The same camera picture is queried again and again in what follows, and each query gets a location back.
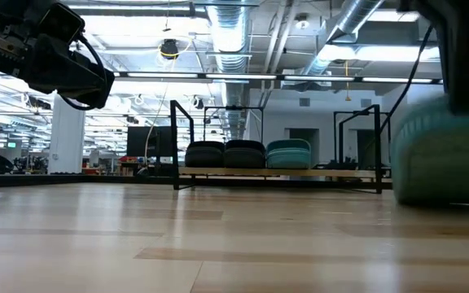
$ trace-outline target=floor plank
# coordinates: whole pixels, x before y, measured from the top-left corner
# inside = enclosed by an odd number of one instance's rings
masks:
[[[392,193],[0,189],[0,292],[469,292],[469,206]]]

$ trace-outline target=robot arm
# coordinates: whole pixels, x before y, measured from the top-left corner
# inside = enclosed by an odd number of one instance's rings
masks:
[[[115,79],[82,33],[84,20],[56,0],[0,0],[0,72],[34,90],[53,90],[89,107],[104,107]],[[97,64],[70,51],[72,42],[89,47]]]
[[[469,1],[401,0],[402,11],[417,11],[436,29],[450,110],[469,114]]]

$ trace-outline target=black cushion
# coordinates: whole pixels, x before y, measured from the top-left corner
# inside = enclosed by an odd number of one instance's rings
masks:
[[[265,153],[248,147],[232,147],[224,153],[226,168],[265,168]]]
[[[231,148],[249,148],[265,154],[265,146],[261,142],[248,140],[232,140],[226,143],[226,150]]]
[[[203,142],[192,142],[189,144],[187,149],[195,148],[195,147],[214,147],[221,151],[222,153],[225,150],[225,146],[222,142],[209,142],[209,141],[203,141]]]
[[[187,148],[187,167],[221,168],[224,167],[224,144],[221,142],[192,142]]]

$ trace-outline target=doorway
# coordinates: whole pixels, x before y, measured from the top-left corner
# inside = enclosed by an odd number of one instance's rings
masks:
[[[359,164],[359,168],[375,166],[374,130],[357,130],[357,162]]]

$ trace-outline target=computer monitor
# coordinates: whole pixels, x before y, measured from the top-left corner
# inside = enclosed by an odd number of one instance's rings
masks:
[[[150,127],[128,127],[127,156],[144,156],[146,148],[147,134]],[[159,149],[157,150],[157,137],[159,140]],[[150,140],[147,146],[147,156],[170,157],[173,155],[173,145],[171,143],[171,126],[154,127],[151,131]]]

